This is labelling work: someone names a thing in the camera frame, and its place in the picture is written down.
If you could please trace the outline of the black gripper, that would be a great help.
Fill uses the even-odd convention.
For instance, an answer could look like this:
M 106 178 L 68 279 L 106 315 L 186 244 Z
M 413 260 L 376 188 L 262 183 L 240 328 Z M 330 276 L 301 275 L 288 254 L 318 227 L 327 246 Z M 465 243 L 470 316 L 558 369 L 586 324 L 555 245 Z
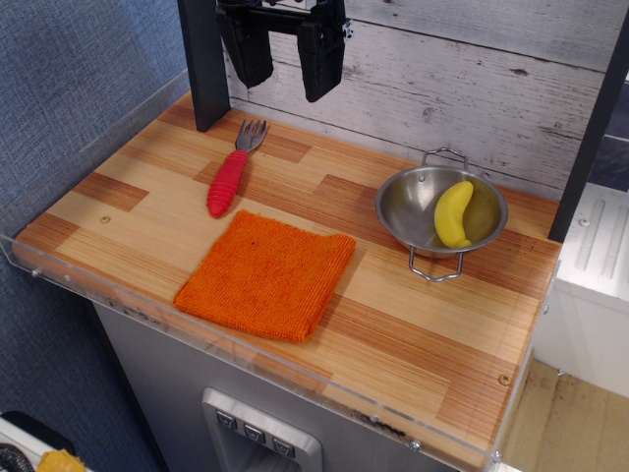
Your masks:
M 269 31 L 297 36 L 306 100 L 316 102 L 340 84 L 345 40 L 353 36 L 343 1 L 217 1 L 218 28 L 237 77 L 247 89 L 273 72 Z

